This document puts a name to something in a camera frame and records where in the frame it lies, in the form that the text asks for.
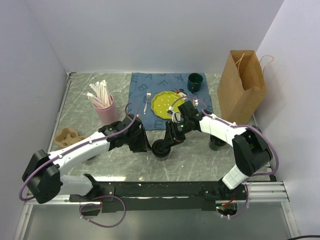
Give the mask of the black coffee cup lid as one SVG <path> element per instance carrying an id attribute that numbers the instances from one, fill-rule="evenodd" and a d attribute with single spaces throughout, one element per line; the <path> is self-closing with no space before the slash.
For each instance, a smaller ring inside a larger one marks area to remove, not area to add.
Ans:
<path id="1" fill-rule="evenodd" d="M 170 154 L 171 148 L 165 146 L 165 141 L 163 139 L 159 139 L 152 144 L 151 151 L 156 157 L 165 158 Z"/>

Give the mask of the dark transparent coffee cup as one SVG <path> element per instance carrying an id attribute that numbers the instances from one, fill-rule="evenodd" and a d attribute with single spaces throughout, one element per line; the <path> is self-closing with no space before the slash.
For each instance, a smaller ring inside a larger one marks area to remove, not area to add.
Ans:
<path id="1" fill-rule="evenodd" d="M 170 157 L 170 154 L 163 155 L 163 156 L 156 155 L 155 159 L 158 160 L 158 161 L 166 161 L 169 157 Z"/>

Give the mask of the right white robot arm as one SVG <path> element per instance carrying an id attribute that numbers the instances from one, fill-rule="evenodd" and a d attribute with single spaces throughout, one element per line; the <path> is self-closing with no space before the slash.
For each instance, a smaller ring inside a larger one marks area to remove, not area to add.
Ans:
<path id="1" fill-rule="evenodd" d="M 165 137 L 154 142 L 152 152 L 158 158 L 167 157 L 171 147 L 183 143 L 185 134 L 191 131 L 209 134 L 222 144 L 231 146 L 235 165 L 219 181 L 218 192 L 223 199 L 232 198 L 236 187 L 272 160 L 271 146 L 257 128 L 230 123 L 206 111 L 199 112 L 191 101 L 181 104 L 178 109 L 183 120 L 165 123 Z"/>

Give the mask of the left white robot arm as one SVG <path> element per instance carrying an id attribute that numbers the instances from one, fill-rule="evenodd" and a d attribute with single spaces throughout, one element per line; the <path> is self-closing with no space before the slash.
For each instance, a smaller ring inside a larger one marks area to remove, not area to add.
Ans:
<path id="1" fill-rule="evenodd" d="M 94 201 L 99 195 L 98 182 L 90 175 L 68 175 L 77 165 L 115 148 L 128 146 L 133 153 L 151 149 L 142 121 L 128 114 L 122 121 L 104 125 L 91 136 L 61 150 L 36 151 L 22 175 L 23 186 L 32 199 L 44 204 L 58 195 L 80 195 Z"/>

